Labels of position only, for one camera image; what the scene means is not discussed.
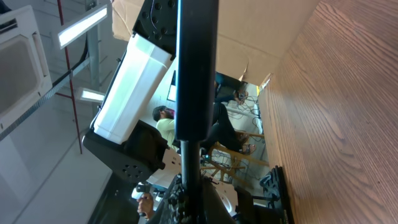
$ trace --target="white wall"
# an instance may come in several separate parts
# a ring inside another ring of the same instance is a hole
[[[52,31],[60,26],[57,0],[4,0],[11,8],[32,5],[52,80],[67,71]],[[85,12],[85,0],[62,0],[65,22]],[[115,40],[111,15],[99,25],[100,81],[105,91],[127,43]],[[85,36],[69,45],[70,63],[80,58]],[[90,71],[73,79],[90,87]],[[61,93],[70,94],[69,85]],[[80,131],[92,120],[89,103],[76,101]],[[0,223],[86,223],[111,170],[86,149],[79,152],[72,102],[54,96],[0,142]]]

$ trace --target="fluorescent light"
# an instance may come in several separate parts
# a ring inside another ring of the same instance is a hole
[[[104,100],[105,94],[94,91],[88,88],[82,88],[80,87],[77,90],[76,93],[76,99],[78,100],[83,100],[83,101],[90,101],[90,102],[96,102],[96,103],[102,103]]]
[[[87,11],[83,15],[83,17],[78,18],[68,25],[62,26],[63,30],[58,33],[60,48],[64,48],[69,43],[84,34],[86,31],[91,29],[93,26],[100,23],[103,19],[106,18],[107,13],[107,5],[101,7],[96,6]]]
[[[81,95],[81,97],[84,99],[88,99],[88,100],[103,101],[105,96],[97,94],[97,93],[92,93],[89,91],[83,91],[83,94]]]

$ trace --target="black metal pole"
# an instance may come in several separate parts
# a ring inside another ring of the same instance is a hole
[[[182,158],[182,186],[185,189],[188,198],[188,209],[192,216],[193,223],[196,223],[200,201],[200,156],[199,142],[182,141],[181,142],[181,158]]]
[[[217,24],[218,0],[178,1],[175,138],[181,140],[182,183],[193,223],[203,214],[199,142],[213,119]]]

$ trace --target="dark hair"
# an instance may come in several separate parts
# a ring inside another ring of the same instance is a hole
[[[165,110],[167,107],[166,106],[157,106],[152,112],[152,117],[156,122],[160,120],[160,112]]]

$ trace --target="desk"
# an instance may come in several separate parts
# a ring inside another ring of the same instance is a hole
[[[398,223],[396,1],[321,1],[259,104],[296,223]]]

